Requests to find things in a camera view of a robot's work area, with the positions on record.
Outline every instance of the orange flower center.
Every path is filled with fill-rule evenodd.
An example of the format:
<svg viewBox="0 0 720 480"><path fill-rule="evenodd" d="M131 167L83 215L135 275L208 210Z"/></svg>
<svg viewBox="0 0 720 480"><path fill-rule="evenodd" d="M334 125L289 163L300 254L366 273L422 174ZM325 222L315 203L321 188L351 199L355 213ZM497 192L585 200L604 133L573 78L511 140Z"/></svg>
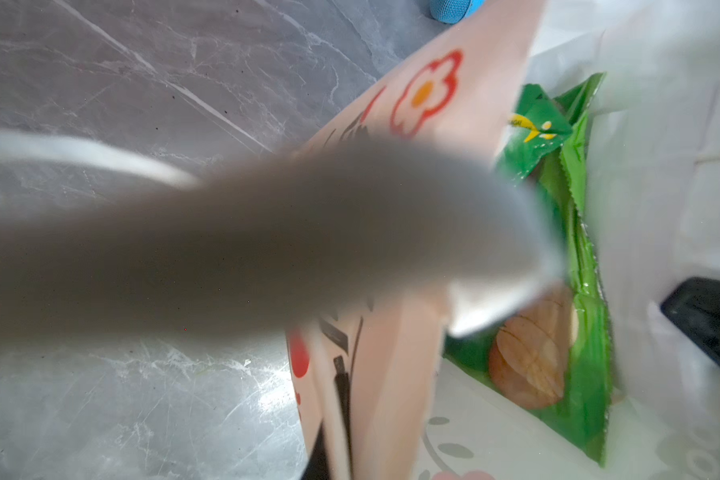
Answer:
<svg viewBox="0 0 720 480"><path fill-rule="evenodd" d="M432 89L434 89L434 83L432 83L432 80L424 82L424 84L418 88L411 100L413 108L418 108L423 102L427 101L430 93L432 93Z"/></svg>

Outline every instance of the green snack packet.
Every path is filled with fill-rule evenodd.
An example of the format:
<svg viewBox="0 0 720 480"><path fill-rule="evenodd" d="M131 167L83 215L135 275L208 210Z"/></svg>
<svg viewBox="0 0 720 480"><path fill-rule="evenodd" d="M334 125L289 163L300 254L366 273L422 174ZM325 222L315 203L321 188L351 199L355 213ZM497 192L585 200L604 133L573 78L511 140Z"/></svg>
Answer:
<svg viewBox="0 0 720 480"><path fill-rule="evenodd" d="M535 181L564 236L565 282L498 329L447 339L444 351L470 376L526 408L601 465L612 390L610 335L594 249L581 216L587 108L602 80L603 74L593 75L555 99L571 126L562 145L535 162L522 159L519 166L511 156L502 159L513 180L538 167L529 181Z"/></svg>
<svg viewBox="0 0 720 480"><path fill-rule="evenodd" d="M519 183L536 168L539 159L565 142L571 127L541 86L527 84L520 92L505 134L507 144L496 168L513 183Z"/></svg>

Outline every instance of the gray marble tile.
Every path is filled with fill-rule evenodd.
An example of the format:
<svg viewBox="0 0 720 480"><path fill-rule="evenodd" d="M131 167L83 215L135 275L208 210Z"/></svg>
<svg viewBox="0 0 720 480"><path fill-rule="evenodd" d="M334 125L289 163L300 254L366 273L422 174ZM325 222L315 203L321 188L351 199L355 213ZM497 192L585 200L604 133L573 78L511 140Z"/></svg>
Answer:
<svg viewBox="0 0 720 480"><path fill-rule="evenodd" d="M442 31L426 0L0 0L0 127L73 134L209 177L297 145ZM0 166L0 219L161 188ZM279 336L0 352L0 479L296 478Z"/></svg>

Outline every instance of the gray leaf print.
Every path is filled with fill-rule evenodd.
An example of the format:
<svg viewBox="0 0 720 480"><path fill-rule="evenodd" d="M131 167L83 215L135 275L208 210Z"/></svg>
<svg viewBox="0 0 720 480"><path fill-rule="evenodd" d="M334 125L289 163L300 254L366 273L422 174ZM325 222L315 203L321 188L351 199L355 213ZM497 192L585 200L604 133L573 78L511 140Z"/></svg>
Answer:
<svg viewBox="0 0 720 480"><path fill-rule="evenodd" d="M451 457L456 458L474 457L474 454L469 448L463 445L459 445L457 443L441 443L440 445L438 445L438 450L440 450L445 455L450 455Z"/></svg>
<svg viewBox="0 0 720 480"><path fill-rule="evenodd" d="M429 419L429 425L445 425L446 423L449 423L451 420L445 418L445 417L432 417Z"/></svg>

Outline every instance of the blue fabric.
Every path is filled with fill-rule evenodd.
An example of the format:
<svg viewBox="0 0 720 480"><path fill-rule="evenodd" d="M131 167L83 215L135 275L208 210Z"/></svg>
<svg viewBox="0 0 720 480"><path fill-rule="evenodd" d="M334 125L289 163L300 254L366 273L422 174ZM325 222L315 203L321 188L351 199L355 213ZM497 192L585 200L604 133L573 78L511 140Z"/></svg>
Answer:
<svg viewBox="0 0 720 480"><path fill-rule="evenodd" d="M432 18L442 23L456 23L473 14L484 0L429 0Z"/></svg>

